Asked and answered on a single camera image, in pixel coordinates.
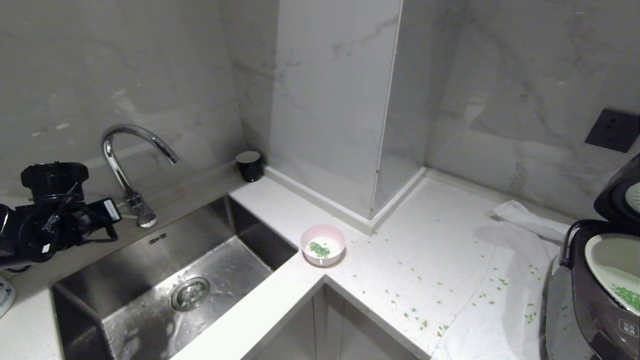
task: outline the label sticker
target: label sticker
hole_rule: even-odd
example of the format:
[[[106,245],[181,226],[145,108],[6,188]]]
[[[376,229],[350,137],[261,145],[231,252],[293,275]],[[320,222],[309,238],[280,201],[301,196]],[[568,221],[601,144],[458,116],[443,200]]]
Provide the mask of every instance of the label sticker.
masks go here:
[[[118,216],[118,211],[116,210],[116,208],[113,205],[113,202],[111,200],[105,200],[104,201],[104,207],[109,212],[109,215],[111,215],[111,218],[113,219],[113,221],[116,221],[116,220],[120,219],[120,216]]]
[[[640,329],[638,329],[638,325],[634,325],[628,321],[620,319],[620,330],[626,332],[634,338],[640,338]]]

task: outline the drain strainer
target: drain strainer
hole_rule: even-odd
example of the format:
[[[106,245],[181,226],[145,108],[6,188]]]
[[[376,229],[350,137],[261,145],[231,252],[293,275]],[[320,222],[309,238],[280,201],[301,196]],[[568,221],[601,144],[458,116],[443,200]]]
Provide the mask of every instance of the drain strainer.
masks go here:
[[[191,311],[209,295],[211,285],[203,277],[194,277],[182,283],[171,296],[171,305],[177,311]]]

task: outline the rice cooker lid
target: rice cooker lid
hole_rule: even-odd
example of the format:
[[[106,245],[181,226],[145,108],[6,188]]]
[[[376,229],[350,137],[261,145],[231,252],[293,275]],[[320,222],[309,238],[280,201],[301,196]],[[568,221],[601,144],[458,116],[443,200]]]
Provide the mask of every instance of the rice cooker lid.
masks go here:
[[[613,175],[593,207],[612,223],[640,226],[640,154]]]

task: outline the marble wall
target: marble wall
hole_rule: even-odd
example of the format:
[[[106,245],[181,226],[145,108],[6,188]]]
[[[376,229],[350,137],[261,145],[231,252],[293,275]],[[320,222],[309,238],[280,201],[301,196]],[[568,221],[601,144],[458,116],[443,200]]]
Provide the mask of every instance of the marble wall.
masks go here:
[[[640,152],[584,143],[640,112],[636,0],[470,0],[427,163],[577,217]]]
[[[246,149],[214,1],[3,1],[0,79],[0,200],[12,206],[29,196],[20,172],[52,161],[89,167],[87,200],[120,197],[100,145],[113,124],[143,126],[182,158],[171,166],[141,140],[116,138],[152,207]]]
[[[400,0],[221,0],[248,143],[368,218]]]
[[[425,162],[468,0],[404,0],[380,153],[377,213]]]

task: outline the white cloth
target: white cloth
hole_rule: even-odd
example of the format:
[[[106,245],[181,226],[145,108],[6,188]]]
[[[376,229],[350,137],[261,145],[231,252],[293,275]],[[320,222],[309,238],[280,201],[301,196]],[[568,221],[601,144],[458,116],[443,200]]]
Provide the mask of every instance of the white cloth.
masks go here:
[[[515,201],[496,210],[519,226],[501,222],[476,231],[493,254],[487,256],[477,291],[451,326],[442,329],[433,360],[541,359],[542,291],[559,246],[549,251],[550,243],[527,229],[557,238],[554,233],[564,224],[537,217]]]
[[[493,209],[498,217],[532,231],[544,238],[563,241],[569,225],[532,214],[521,203],[511,200]]]

